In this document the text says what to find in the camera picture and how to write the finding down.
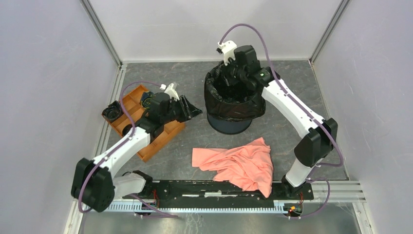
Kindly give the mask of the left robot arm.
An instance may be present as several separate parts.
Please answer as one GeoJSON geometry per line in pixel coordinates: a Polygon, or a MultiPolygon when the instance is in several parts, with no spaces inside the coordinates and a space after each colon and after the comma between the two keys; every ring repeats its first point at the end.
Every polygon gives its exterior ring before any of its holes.
{"type": "Polygon", "coordinates": [[[184,96],[172,97],[167,93],[152,96],[149,108],[115,145],[93,159],[81,159],[75,167],[71,196],[81,205],[97,212],[106,210],[113,200],[137,194],[140,198],[152,195],[153,185],[140,174],[130,173],[117,177],[117,172],[138,151],[157,139],[167,123],[186,122],[202,114],[184,96]]]}

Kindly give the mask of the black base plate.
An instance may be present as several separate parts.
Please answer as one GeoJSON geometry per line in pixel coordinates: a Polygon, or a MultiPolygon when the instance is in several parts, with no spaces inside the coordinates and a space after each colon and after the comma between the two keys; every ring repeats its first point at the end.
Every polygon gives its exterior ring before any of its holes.
{"type": "Polygon", "coordinates": [[[314,199],[309,183],[288,193],[278,181],[272,183],[269,197],[259,190],[242,191],[230,182],[213,180],[153,180],[137,196],[155,199],[158,208],[273,208],[275,202],[314,199]]]}

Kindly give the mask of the black trash bag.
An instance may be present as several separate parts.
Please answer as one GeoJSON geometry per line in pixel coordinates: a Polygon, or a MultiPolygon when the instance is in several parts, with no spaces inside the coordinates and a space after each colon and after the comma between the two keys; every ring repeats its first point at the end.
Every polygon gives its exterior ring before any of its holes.
{"type": "Polygon", "coordinates": [[[227,86],[219,62],[205,77],[204,100],[206,111],[218,120],[244,121],[261,117],[266,112],[266,102],[260,93],[247,89],[242,82],[227,86]]]}
{"type": "Polygon", "coordinates": [[[114,102],[109,104],[102,111],[101,115],[109,123],[113,123],[114,121],[116,121],[123,115],[123,110],[121,108],[120,102],[118,100],[115,100],[114,102]]]}

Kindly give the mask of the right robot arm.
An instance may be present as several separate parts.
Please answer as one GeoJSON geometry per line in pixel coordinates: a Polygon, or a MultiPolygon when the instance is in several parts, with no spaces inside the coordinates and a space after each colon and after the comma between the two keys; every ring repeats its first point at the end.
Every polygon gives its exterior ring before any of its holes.
{"type": "Polygon", "coordinates": [[[281,192],[294,199],[301,186],[317,164],[334,149],[338,124],[312,111],[277,76],[270,67],[261,67],[256,51],[251,45],[238,47],[233,41],[218,44],[223,55],[222,73],[226,86],[242,84],[276,107],[293,125],[300,142],[294,148],[296,159],[282,178],[281,192]]]}

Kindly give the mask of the aluminium slotted rail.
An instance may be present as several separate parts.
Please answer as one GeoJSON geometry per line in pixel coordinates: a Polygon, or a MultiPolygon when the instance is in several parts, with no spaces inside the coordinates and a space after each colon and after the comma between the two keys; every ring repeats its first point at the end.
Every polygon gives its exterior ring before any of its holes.
{"type": "MultiPolygon", "coordinates": [[[[252,214],[287,214],[283,203],[274,203],[269,208],[158,208],[165,213],[252,213],[252,214]]],[[[114,201],[106,212],[136,212],[151,213],[149,209],[139,201],[114,201]]]]}

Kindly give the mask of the orange compartment tray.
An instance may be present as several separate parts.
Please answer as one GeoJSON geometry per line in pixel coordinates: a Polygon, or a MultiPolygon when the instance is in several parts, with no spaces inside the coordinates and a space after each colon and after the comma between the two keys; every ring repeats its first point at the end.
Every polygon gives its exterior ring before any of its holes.
{"type": "MultiPolygon", "coordinates": [[[[147,87],[144,85],[139,85],[122,98],[126,111],[134,121],[138,121],[147,110],[140,105],[142,93],[147,91],[150,91],[147,87]]],[[[121,137],[128,134],[131,129],[131,122],[124,112],[123,115],[113,123],[107,123],[121,137]]],[[[185,124],[178,121],[166,123],[155,129],[152,128],[152,132],[150,134],[150,144],[138,151],[137,155],[142,159],[142,161],[147,162],[174,137],[176,137],[184,128],[185,124]]]]}

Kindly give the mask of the pink cloth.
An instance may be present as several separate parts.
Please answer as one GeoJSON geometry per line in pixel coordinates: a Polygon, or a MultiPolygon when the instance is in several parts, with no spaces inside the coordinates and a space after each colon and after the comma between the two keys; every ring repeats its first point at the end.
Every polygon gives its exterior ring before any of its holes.
{"type": "Polygon", "coordinates": [[[260,191],[268,198],[272,193],[274,166],[271,148],[260,137],[232,149],[193,148],[192,166],[202,171],[215,171],[213,180],[228,181],[242,191],[260,191]]]}

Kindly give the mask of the dark blue trash bin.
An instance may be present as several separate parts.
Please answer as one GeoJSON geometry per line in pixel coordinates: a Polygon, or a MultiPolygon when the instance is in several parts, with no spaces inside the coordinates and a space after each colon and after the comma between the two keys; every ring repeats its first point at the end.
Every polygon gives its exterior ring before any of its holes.
{"type": "Polygon", "coordinates": [[[252,120],[229,121],[219,120],[212,115],[207,114],[207,120],[210,126],[217,132],[225,135],[237,135],[249,128],[252,120]]]}

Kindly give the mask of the rolled black trash bag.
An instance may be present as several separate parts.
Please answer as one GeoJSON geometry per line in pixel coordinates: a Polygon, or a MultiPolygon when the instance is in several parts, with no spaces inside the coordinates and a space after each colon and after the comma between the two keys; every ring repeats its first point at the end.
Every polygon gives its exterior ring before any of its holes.
{"type": "Polygon", "coordinates": [[[109,104],[102,111],[101,115],[109,123],[113,123],[114,121],[116,121],[123,115],[123,110],[121,108],[120,102],[118,100],[115,100],[114,102],[109,104]]]}

